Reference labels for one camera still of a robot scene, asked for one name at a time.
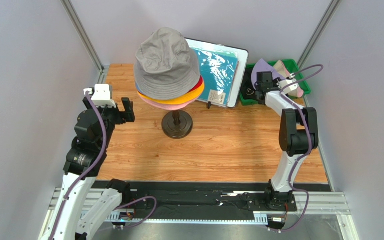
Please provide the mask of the lavender hat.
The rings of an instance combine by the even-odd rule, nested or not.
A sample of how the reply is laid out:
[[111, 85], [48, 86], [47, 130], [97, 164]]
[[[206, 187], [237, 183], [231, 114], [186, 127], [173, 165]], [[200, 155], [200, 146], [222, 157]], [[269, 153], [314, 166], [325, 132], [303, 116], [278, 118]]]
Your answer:
[[280, 75], [273, 66], [269, 65], [264, 59], [260, 59], [253, 67], [251, 72], [251, 84], [253, 88], [256, 88], [257, 83], [257, 73], [259, 72], [271, 72], [272, 73], [272, 79], [280, 78], [282, 79], [283, 76]]

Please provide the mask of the pink bucket hat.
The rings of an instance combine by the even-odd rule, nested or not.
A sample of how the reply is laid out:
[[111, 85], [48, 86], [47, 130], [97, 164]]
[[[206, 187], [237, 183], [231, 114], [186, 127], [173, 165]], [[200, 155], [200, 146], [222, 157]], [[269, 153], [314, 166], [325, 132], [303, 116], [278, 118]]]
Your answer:
[[187, 101], [185, 103], [182, 103], [182, 104], [164, 104], [164, 103], [157, 103], [155, 101], [152, 101], [152, 100], [149, 100], [149, 99], [146, 99], [146, 98], [143, 98], [140, 96], [140, 98], [145, 102], [147, 103], [148, 105], [150, 106], [153, 106], [155, 108], [158, 108], [158, 109], [162, 109], [162, 110], [167, 110], [167, 111], [177, 111], [177, 110], [181, 110], [181, 109], [184, 109], [185, 107], [187, 107], [189, 104], [193, 103], [195, 101], [194, 100], [191, 100], [191, 101]]

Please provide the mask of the grey hat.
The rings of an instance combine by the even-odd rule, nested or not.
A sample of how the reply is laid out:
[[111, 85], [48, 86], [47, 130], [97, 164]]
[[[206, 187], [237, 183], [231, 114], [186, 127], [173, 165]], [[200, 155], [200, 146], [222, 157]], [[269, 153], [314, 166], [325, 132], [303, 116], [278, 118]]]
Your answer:
[[157, 29], [139, 45], [133, 71], [138, 91], [160, 101], [180, 98], [201, 81], [195, 51], [170, 27]]

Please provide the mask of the yellow bucket hat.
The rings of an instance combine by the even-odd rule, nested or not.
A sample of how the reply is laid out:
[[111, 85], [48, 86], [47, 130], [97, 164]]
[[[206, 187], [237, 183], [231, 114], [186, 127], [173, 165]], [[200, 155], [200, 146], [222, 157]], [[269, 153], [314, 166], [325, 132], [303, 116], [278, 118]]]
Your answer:
[[200, 97], [200, 95], [204, 92], [205, 90], [205, 83], [203, 82], [202, 86], [193, 91], [193, 92], [188, 92], [180, 97], [177, 97], [177, 98], [174, 98], [174, 99], [169, 99], [169, 100], [160, 100], [160, 99], [154, 99], [154, 98], [150, 98], [144, 94], [140, 94], [138, 91], [137, 91], [137, 94], [142, 97], [142, 98], [145, 98], [147, 100], [152, 100], [154, 102], [157, 102], [157, 103], [160, 103], [160, 104], [168, 104], [168, 105], [178, 105], [178, 104], [183, 104], [183, 103], [186, 103], [188, 101], [192, 101], [194, 99], [197, 99]]

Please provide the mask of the red hat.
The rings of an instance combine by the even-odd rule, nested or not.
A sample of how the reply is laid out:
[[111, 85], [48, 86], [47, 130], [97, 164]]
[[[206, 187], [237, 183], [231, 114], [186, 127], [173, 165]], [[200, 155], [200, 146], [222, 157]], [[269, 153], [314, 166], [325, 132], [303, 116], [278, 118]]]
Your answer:
[[202, 76], [200, 76], [198, 83], [188, 93], [196, 91], [197, 89], [199, 89], [203, 85], [203, 83], [204, 83], [204, 80], [203, 80]]

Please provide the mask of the blue hat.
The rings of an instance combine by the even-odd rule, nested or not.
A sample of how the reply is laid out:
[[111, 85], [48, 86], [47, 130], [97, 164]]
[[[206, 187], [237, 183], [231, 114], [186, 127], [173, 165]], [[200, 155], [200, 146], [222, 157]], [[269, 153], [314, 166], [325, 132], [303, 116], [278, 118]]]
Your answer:
[[139, 85], [137, 83], [135, 83], [135, 87], [136, 87], [136, 90], [140, 93], [140, 94], [143, 94]]

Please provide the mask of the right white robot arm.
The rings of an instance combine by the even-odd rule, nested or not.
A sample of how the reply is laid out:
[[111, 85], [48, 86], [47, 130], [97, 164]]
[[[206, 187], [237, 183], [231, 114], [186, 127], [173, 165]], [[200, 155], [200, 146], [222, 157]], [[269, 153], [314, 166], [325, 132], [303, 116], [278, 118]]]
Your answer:
[[270, 71], [257, 72], [254, 87], [259, 104], [281, 117], [278, 140], [282, 155], [264, 199], [268, 209], [278, 210], [292, 202], [300, 166], [319, 145], [317, 111], [295, 103], [281, 92]]

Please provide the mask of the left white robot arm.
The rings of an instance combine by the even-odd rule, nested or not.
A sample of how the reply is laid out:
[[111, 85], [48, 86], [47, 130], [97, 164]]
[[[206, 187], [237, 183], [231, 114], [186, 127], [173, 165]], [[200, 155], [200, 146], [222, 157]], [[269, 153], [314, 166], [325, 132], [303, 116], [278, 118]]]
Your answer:
[[96, 203], [83, 215], [86, 198], [107, 158], [109, 142], [117, 125], [135, 121], [134, 103], [121, 99], [124, 110], [118, 106], [96, 106], [85, 97], [86, 107], [77, 117], [76, 136], [66, 155], [60, 195], [43, 240], [91, 240], [108, 216], [131, 196], [130, 184], [112, 179]]

